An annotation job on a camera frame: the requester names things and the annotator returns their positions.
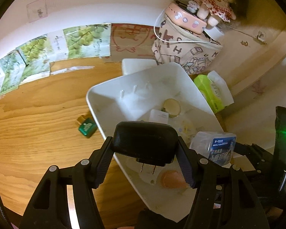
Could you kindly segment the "pink correction tape dispenser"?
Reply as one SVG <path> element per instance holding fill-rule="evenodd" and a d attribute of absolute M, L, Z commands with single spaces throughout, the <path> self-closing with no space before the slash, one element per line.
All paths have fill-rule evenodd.
<path fill-rule="evenodd" d="M 160 176 L 160 184 L 166 189 L 185 189 L 189 187 L 182 173 L 175 170 L 163 172 Z"/>

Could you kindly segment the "blue dental floss box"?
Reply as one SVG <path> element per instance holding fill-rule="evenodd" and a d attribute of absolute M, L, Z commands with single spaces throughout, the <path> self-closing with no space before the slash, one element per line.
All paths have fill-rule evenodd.
<path fill-rule="evenodd" d="M 220 166 L 228 167 L 236 139 L 233 133 L 200 131 L 192 138 L 190 149 Z"/>

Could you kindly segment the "green perfume bottle gold cap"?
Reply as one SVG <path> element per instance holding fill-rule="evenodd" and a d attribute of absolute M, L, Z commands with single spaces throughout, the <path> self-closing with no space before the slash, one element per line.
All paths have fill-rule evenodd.
<path fill-rule="evenodd" d="M 77 122 L 79 124 L 79 132 L 86 138 L 90 138 L 97 130 L 96 122 L 93 118 L 81 115 Z"/>

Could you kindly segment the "black power adapter plug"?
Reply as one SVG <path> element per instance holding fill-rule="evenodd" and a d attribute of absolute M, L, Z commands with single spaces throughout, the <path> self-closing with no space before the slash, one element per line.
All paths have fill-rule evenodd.
<path fill-rule="evenodd" d="M 116 125 L 111 148 L 139 163 L 165 167 L 173 162 L 177 144 L 178 134 L 170 125 L 124 121 Z"/>

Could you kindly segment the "white 33W charger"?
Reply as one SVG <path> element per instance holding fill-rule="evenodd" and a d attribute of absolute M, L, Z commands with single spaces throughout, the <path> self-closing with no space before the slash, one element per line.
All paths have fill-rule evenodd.
<path fill-rule="evenodd" d="M 163 111 L 152 109 L 149 115 L 149 122 L 168 124 L 169 114 Z"/>

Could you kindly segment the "white plastic storage bin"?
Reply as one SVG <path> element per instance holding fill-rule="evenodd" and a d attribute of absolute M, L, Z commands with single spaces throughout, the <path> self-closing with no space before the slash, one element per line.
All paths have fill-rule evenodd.
<path fill-rule="evenodd" d="M 171 126 L 186 144 L 200 131 L 222 131 L 199 89 L 176 63 L 95 85 L 86 101 L 103 138 L 113 136 L 116 125 L 124 121 Z M 175 222 L 189 214 L 196 191 L 161 184 L 163 174 L 180 171 L 177 160 L 154 167 L 122 154 L 114 158 L 150 210 Z"/>

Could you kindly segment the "white curved plastic holder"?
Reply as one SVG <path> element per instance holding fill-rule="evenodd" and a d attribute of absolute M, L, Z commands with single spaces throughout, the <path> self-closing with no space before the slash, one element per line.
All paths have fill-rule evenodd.
<path fill-rule="evenodd" d="M 139 171 L 139 177 L 147 184 L 155 185 L 157 183 L 158 176 L 163 167 L 143 164 Z"/>

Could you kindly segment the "green wet wipes pack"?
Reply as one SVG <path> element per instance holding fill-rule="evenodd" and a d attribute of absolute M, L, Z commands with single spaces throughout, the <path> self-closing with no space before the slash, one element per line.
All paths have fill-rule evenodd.
<path fill-rule="evenodd" d="M 194 78 L 194 83 L 214 114 L 234 103 L 225 80 L 216 71 L 211 71 L 207 75 L 199 74 Z"/>

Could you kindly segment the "small white lidded box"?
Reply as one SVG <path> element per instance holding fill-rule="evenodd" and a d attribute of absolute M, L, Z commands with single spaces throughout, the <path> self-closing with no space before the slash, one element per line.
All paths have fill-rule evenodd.
<path fill-rule="evenodd" d="M 133 74 L 157 66 L 153 59 L 125 58 L 122 60 L 122 74 Z"/>

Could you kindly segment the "beige printed fabric bag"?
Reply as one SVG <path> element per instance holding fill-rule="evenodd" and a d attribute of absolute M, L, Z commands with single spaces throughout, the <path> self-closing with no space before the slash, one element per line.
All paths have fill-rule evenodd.
<path fill-rule="evenodd" d="M 177 63 L 189 75 L 203 73 L 223 49 L 220 42 L 175 25 L 167 15 L 161 16 L 160 27 L 154 33 L 152 51 L 157 63 Z"/>

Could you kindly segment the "grape print cardboard sheets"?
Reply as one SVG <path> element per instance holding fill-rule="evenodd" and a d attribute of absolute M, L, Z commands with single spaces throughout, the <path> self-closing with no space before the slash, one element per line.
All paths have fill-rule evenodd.
<path fill-rule="evenodd" d="M 48 77 L 51 63 L 110 56 L 110 23 L 69 27 L 38 36 L 0 59 L 0 95 Z"/>

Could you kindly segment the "brown cardboard panel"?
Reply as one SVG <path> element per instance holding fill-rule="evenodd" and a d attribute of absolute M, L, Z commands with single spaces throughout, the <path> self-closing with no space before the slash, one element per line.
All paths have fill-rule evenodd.
<path fill-rule="evenodd" d="M 112 24 L 110 56 L 104 62 L 118 62 L 124 58 L 154 59 L 152 45 L 155 35 L 152 26 Z"/>

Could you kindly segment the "round white charger puck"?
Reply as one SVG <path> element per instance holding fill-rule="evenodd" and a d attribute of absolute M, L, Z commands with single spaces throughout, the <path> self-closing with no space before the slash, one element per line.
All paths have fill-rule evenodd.
<path fill-rule="evenodd" d="M 224 37 L 224 32 L 220 29 L 218 29 L 216 26 L 212 27 L 207 25 L 204 28 L 204 32 L 213 40 L 217 40 L 219 41 L 220 39 L 222 39 Z"/>

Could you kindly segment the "brown-haired rag doll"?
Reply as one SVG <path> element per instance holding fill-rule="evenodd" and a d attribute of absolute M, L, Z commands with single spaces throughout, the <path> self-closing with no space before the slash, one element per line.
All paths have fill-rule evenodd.
<path fill-rule="evenodd" d="M 187 10 L 210 27 L 246 18 L 248 0 L 190 0 Z"/>

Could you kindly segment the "pink square wall sticker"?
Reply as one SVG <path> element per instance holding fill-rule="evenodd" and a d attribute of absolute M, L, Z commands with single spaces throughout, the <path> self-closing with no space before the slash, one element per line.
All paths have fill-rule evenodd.
<path fill-rule="evenodd" d="M 27 4 L 26 9 L 29 23 L 48 16 L 46 0 L 36 0 L 31 2 Z"/>

